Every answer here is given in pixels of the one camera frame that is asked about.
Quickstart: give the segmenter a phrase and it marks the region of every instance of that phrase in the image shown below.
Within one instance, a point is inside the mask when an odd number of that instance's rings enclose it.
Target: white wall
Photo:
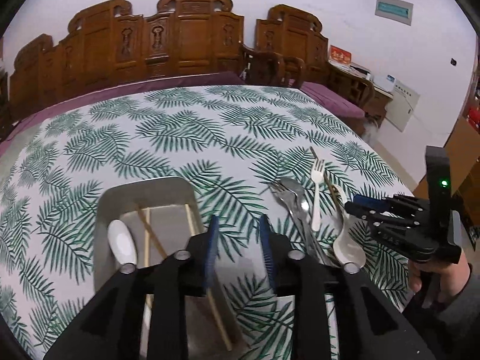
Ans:
[[[58,42],[79,10],[105,0],[27,0],[4,35],[4,62],[13,72],[18,51],[41,33]],[[155,13],[158,0],[129,0],[134,14]],[[288,4],[315,14],[330,44],[352,52],[373,73],[388,72],[421,94],[404,132],[385,121],[380,143],[415,179],[425,173],[426,145],[443,146],[470,83],[476,34],[454,0],[405,0],[414,4],[411,26],[374,15],[376,0],[233,0],[245,16],[245,43],[254,42],[255,19]],[[450,64],[450,59],[457,66]]]

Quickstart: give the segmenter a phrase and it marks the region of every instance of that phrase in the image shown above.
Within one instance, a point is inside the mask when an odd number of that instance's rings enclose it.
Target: tablecloth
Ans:
[[[307,189],[318,146],[326,173],[350,197],[410,194],[386,163],[345,124],[291,88],[172,88],[114,98],[42,123],[1,187],[0,312],[16,338],[41,359],[94,294],[92,243],[97,202],[108,188],[181,176],[193,184],[203,220],[220,216],[216,269],[244,337],[246,359],[287,359],[292,299],[268,285],[257,219],[302,249],[299,234],[267,184],[290,176]],[[338,229],[321,186],[318,239],[331,254]],[[351,234],[367,255],[366,272],[401,310],[406,260],[369,235]],[[328,299],[329,312],[333,310]],[[332,358],[338,356],[332,328]]]

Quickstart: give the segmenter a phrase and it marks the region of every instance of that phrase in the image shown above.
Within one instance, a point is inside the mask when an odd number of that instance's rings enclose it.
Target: purple cushion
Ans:
[[[357,118],[365,116],[365,111],[361,108],[321,84],[304,82],[300,90],[335,116]]]

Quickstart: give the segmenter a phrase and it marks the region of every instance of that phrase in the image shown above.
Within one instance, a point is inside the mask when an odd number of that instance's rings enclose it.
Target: hand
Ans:
[[[470,267],[463,250],[458,264],[438,260],[420,264],[409,260],[409,287],[414,292],[419,292],[422,288],[421,271],[440,274],[438,301],[443,303],[448,302],[463,290],[470,278]]]

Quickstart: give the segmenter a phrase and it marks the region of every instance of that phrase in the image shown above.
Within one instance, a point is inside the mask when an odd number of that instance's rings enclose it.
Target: metal screw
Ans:
[[[343,266],[343,269],[348,274],[357,274],[360,272],[360,267],[354,262],[348,262]]]
[[[179,250],[175,253],[175,258],[177,260],[188,260],[191,254],[188,250]]]
[[[305,257],[305,253],[300,250],[289,251],[289,258],[292,260],[301,260],[303,257]]]
[[[135,264],[132,264],[131,262],[127,262],[126,264],[123,264],[120,267],[120,272],[128,275],[128,274],[131,274],[132,272],[135,272],[136,269],[137,267]]]

